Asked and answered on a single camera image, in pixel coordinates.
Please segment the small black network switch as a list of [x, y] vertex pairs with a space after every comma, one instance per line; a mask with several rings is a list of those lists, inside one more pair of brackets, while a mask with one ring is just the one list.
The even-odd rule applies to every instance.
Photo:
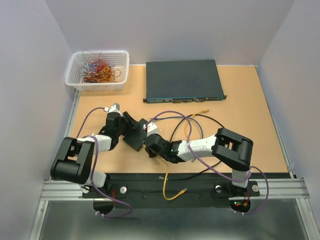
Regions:
[[148, 121], [141, 118], [138, 122], [134, 123], [134, 128], [130, 129], [129, 132], [123, 137], [123, 141], [130, 146], [133, 150], [138, 152], [147, 137], [147, 132], [143, 130], [143, 125]]

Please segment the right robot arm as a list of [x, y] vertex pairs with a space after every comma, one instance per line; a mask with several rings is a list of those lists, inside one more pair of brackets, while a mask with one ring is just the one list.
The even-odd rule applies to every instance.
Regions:
[[156, 133], [145, 140], [149, 157], [160, 156], [173, 164], [197, 159], [206, 165], [202, 158], [216, 157], [232, 169], [232, 177], [227, 179], [231, 181], [230, 189], [235, 195], [248, 190], [253, 146], [251, 139], [227, 128], [219, 128], [215, 135], [198, 140], [169, 142]]

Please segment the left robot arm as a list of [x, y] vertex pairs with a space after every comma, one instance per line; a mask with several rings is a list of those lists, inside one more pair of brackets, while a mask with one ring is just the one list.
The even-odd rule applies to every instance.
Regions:
[[97, 135], [84, 138], [65, 137], [50, 168], [54, 180], [68, 181], [79, 185], [89, 185], [93, 173], [92, 161], [95, 151], [111, 151], [119, 142], [120, 136], [128, 136], [140, 127], [128, 112], [110, 112], [105, 126]]

